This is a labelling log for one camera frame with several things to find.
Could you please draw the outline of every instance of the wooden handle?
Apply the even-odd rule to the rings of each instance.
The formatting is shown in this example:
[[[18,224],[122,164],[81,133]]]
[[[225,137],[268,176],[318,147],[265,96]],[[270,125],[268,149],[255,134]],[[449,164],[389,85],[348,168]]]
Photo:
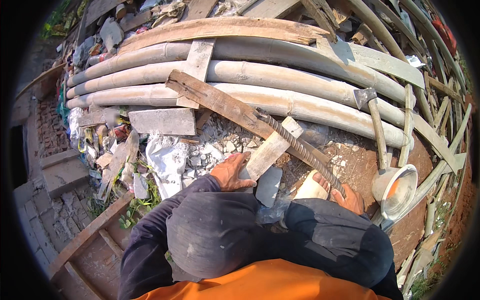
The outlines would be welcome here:
[[[378,148],[378,161],[380,162],[379,168],[386,169],[387,163],[387,145],[385,144],[384,128],[382,127],[382,120],[380,119],[380,113],[378,112],[377,99],[372,99],[368,102],[368,108],[372,115],[373,128],[375,129],[375,137],[377,139]]]

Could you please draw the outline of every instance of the rebar rod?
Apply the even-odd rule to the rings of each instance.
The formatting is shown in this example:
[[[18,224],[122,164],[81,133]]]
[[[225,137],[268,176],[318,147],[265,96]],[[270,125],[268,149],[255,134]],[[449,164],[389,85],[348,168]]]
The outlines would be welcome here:
[[[346,197],[345,190],[342,187],[341,182],[320,162],[318,161],[305,147],[297,141],[297,139],[291,135],[282,124],[278,123],[274,118],[272,118],[264,110],[257,108],[257,111],[254,112],[254,115],[263,122],[267,123],[272,127],[281,137],[283,137],[290,145],[297,150],[314,168],[319,171],[320,174],[331,184],[331,186],[339,191],[343,197]]]

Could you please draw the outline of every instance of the dark pants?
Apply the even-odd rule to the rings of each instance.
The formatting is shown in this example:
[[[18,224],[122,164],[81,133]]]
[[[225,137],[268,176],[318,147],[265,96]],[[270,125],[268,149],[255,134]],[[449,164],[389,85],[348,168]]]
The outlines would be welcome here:
[[[184,271],[215,278],[281,258],[402,298],[390,240],[368,218],[326,200],[296,199],[285,212],[289,232],[272,233],[255,224],[259,205],[252,194],[195,194],[167,219],[168,248]]]

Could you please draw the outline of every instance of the orange shirt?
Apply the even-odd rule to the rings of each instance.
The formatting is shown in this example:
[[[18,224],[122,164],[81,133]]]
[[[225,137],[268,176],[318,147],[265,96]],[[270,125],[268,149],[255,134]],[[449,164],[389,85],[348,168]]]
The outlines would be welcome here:
[[[324,271],[272,259],[250,264],[230,274],[197,283],[182,281],[154,289],[139,300],[253,300],[253,299],[352,299],[387,300],[356,283],[329,276]]]

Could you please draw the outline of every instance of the brick wall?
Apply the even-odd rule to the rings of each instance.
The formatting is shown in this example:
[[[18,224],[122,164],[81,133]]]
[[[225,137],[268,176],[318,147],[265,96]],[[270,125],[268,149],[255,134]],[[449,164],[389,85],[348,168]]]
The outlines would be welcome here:
[[[45,158],[71,149],[67,130],[62,126],[56,112],[55,95],[47,96],[36,104],[36,127],[38,132],[38,154]]]

